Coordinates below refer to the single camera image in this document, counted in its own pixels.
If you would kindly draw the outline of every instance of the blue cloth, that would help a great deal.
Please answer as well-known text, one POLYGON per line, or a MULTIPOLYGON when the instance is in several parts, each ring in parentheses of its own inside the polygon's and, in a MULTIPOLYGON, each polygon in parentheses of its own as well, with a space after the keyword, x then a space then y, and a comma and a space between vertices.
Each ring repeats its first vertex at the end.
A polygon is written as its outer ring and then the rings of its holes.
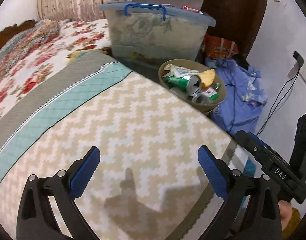
POLYGON ((252 66, 238 66, 232 58, 207 58, 205 65, 214 68, 226 87, 226 98, 210 118, 224 131, 235 135, 239 130, 254 132, 267 97, 261 89, 261 72, 252 66))

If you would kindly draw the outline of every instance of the green can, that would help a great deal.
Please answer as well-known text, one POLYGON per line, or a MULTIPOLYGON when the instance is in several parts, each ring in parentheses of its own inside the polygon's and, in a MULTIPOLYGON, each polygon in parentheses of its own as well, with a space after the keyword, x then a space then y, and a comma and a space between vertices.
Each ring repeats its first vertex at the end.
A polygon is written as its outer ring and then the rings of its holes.
POLYGON ((163 78, 163 81, 166 84, 181 89, 190 97, 200 92, 202 88, 202 82, 200 80, 200 77, 197 75, 187 75, 181 78, 177 78, 175 76, 165 76, 163 78))

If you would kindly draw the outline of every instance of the box lid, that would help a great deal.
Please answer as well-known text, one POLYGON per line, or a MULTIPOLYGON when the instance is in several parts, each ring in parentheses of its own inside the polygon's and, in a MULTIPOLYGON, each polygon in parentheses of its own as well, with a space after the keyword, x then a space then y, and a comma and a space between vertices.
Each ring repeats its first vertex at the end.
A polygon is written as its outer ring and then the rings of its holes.
POLYGON ((124 11, 127 12, 127 14, 153 13, 153 14, 163 15, 164 12, 166 12, 166 15, 168 16, 184 18, 201 25, 208 25, 211 27, 215 27, 216 25, 216 20, 206 13, 199 14, 171 6, 162 6, 162 5, 144 4, 144 3, 107 3, 107 4, 101 4, 99 6, 99 9, 101 11, 124 11))

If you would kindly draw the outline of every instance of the blue finger pad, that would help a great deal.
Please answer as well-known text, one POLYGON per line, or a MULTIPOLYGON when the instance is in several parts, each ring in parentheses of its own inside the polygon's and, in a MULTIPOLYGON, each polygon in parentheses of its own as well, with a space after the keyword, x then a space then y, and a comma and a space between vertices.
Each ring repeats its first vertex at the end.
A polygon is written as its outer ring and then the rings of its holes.
POLYGON ((227 183, 215 164, 215 157, 203 146, 198 149, 197 157, 215 194, 226 201, 228 198, 227 183))
POLYGON ((75 199, 81 197, 94 171, 100 163, 100 150, 96 147, 85 159, 80 169, 75 173, 69 182, 70 197, 75 199))

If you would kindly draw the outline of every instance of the black cable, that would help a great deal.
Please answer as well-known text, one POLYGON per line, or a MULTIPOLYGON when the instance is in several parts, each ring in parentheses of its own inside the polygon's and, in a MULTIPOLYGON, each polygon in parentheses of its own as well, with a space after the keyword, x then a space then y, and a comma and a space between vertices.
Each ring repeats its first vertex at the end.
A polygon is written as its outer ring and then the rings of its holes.
MULTIPOLYGON (((227 75, 225 72, 223 72, 226 79, 228 79, 227 75)), ((234 76, 232 75, 232 70, 230 69, 230 76, 231 76, 231 81, 229 82, 229 84, 225 85, 226 87, 227 86, 232 86, 234 87, 234 98, 233 98, 233 120, 232 120, 232 126, 231 126, 231 129, 229 131, 226 130, 227 133, 231 133, 233 127, 234 127, 234 123, 235 123, 235 119, 236 119, 236 108, 235 108, 235 95, 236 95, 236 85, 233 85, 232 81, 234 80, 234 77, 235 77, 235 74, 234 73, 234 76)))
POLYGON ((294 77, 292 77, 290 80, 288 80, 288 81, 284 84, 284 86, 282 87, 282 89, 281 89, 280 92, 278 93, 278 95, 277 95, 277 97, 276 97, 276 99, 275 99, 275 101, 274 101, 274 104, 272 105, 272 107, 271 107, 271 109, 270 109, 270 111, 269 111, 269 113, 268 113, 267 120, 266 120, 265 123, 262 125, 262 127, 259 129, 259 132, 256 134, 256 136, 259 135, 260 133, 262 133, 262 132, 264 131, 264 129, 265 129, 265 127, 266 127, 266 124, 267 124, 268 120, 272 117, 272 115, 274 114, 274 112, 275 112, 276 108, 278 107, 278 105, 280 104, 280 102, 285 98, 285 96, 288 94, 288 92, 292 89, 292 87, 293 87, 293 85, 294 85, 294 83, 295 83, 295 81, 296 81, 296 79, 297 79, 297 77, 298 77, 298 75, 299 75, 299 70, 300 70, 300 68, 301 68, 301 67, 303 66, 303 64, 304 64, 304 59, 302 58, 302 56, 301 56, 296 50, 294 50, 294 52, 293 52, 293 57, 296 59, 296 61, 297 61, 297 63, 298 63, 298 71, 297 71, 297 73, 296 73, 296 75, 295 75, 294 77), (273 112, 272 112, 272 109, 273 109, 273 107, 274 107, 274 105, 275 105, 275 103, 276 103, 278 97, 279 97, 280 94, 282 93, 283 89, 285 88, 285 86, 287 85, 287 83, 288 83, 288 82, 291 82, 293 79, 295 79, 295 80, 294 80, 294 82, 292 83, 291 87, 288 89, 288 91, 287 91, 286 94, 282 97, 282 99, 277 103, 276 107, 274 108, 274 110, 273 110, 273 112))
POLYGON ((270 111, 269 111, 269 113, 268 113, 267 120, 265 121, 265 123, 263 124, 263 126, 260 128, 260 130, 259 130, 259 132, 256 134, 256 136, 259 135, 259 134, 261 134, 261 133, 264 131, 264 129, 265 129, 265 127, 266 127, 266 124, 267 124, 268 120, 272 117, 272 115, 274 114, 276 108, 277 108, 278 105, 281 103, 281 101, 286 97, 286 95, 287 95, 287 94, 289 93, 289 91, 292 89, 292 87, 294 86, 294 84, 295 84, 295 82, 296 82, 296 79, 297 79, 298 75, 299 75, 299 69, 298 69, 296 75, 295 75, 294 77, 292 77, 290 80, 288 80, 288 81, 284 84, 283 88, 282 88, 281 91, 278 93, 278 95, 277 95, 277 97, 276 97, 276 99, 275 99, 275 102, 274 102, 274 104, 272 105, 272 107, 271 107, 271 109, 270 109, 270 111), (273 107, 274 107, 274 105, 275 105, 275 103, 276 103, 278 97, 279 97, 280 94, 282 93, 283 89, 285 88, 285 86, 287 85, 287 83, 288 83, 288 82, 291 82, 293 79, 295 79, 295 80, 294 80, 294 82, 292 83, 291 87, 287 90, 286 94, 285 94, 285 95, 282 97, 282 99, 277 103, 277 105, 275 106, 273 112, 271 113, 271 111, 272 111, 272 109, 273 109, 273 107))

